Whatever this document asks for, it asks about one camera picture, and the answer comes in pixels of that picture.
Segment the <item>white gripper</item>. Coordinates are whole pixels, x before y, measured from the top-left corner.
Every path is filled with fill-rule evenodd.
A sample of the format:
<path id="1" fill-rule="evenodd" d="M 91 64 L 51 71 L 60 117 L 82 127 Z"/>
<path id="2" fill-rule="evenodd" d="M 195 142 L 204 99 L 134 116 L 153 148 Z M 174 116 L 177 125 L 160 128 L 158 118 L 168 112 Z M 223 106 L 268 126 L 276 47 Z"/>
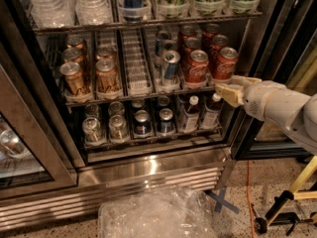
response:
<path id="1" fill-rule="evenodd" d="M 260 78 L 241 75 L 233 75 L 229 83 L 216 84 L 216 93 L 232 107 L 244 104 L 245 111 L 260 121 L 264 120 L 264 108 L 268 98 L 277 90 L 286 88 L 285 85 L 271 80 L 262 81 Z"/>

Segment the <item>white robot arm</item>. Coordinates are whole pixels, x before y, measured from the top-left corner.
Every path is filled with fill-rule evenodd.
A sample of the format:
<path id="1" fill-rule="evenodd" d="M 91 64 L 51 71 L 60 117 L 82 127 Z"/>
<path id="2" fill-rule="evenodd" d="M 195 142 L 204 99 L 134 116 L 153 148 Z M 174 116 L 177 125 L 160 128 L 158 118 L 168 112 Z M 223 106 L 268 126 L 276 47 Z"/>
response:
<path id="1" fill-rule="evenodd" d="M 297 145 L 317 155 L 316 96 L 287 88 L 284 84 L 234 75 L 216 83 L 215 91 L 232 107 L 243 106 L 259 121 L 269 121 Z"/>

